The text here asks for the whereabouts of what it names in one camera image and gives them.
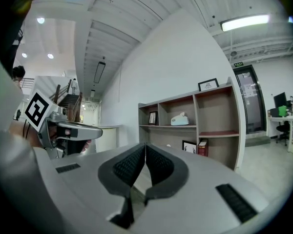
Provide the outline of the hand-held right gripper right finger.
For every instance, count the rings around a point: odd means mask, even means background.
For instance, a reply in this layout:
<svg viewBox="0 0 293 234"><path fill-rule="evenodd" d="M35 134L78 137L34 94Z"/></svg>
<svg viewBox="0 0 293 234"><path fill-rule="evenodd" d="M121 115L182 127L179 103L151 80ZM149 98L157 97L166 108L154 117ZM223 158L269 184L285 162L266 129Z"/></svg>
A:
<svg viewBox="0 0 293 234"><path fill-rule="evenodd" d="M146 190L144 204L174 196L188 181L188 166L179 157L152 144L145 144L145 163L152 186Z"/></svg>

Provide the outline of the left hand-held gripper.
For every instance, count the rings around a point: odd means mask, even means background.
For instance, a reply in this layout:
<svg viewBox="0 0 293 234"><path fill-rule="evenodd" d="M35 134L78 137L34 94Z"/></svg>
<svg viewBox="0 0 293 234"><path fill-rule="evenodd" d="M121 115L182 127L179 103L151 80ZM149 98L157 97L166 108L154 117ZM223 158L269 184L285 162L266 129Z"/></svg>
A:
<svg viewBox="0 0 293 234"><path fill-rule="evenodd" d="M67 109L56 105L39 90L33 92L24 114L51 159L78 154L88 140L103 135L98 127L70 121Z"/></svg>

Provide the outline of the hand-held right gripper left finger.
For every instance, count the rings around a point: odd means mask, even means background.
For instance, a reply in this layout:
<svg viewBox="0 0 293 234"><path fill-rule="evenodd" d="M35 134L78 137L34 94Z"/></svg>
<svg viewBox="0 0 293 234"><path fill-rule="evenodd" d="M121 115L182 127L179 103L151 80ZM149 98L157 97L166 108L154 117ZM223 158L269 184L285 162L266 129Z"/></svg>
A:
<svg viewBox="0 0 293 234"><path fill-rule="evenodd" d="M121 211L110 222L127 229L134 222L131 188L145 164L145 145L138 144L107 160L98 169L98 178L112 195L124 198Z"/></svg>

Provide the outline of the person's left hand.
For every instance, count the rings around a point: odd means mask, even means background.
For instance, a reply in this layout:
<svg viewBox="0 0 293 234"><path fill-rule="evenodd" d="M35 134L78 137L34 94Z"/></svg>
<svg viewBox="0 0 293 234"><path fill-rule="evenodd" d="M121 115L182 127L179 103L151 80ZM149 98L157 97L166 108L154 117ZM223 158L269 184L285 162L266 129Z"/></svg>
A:
<svg viewBox="0 0 293 234"><path fill-rule="evenodd" d="M89 144L91 143L91 140L72 140L71 138L78 137L78 129L65 129L65 136L69 137L69 140L67 141L67 154L79 154L83 151L85 151Z"/></svg>

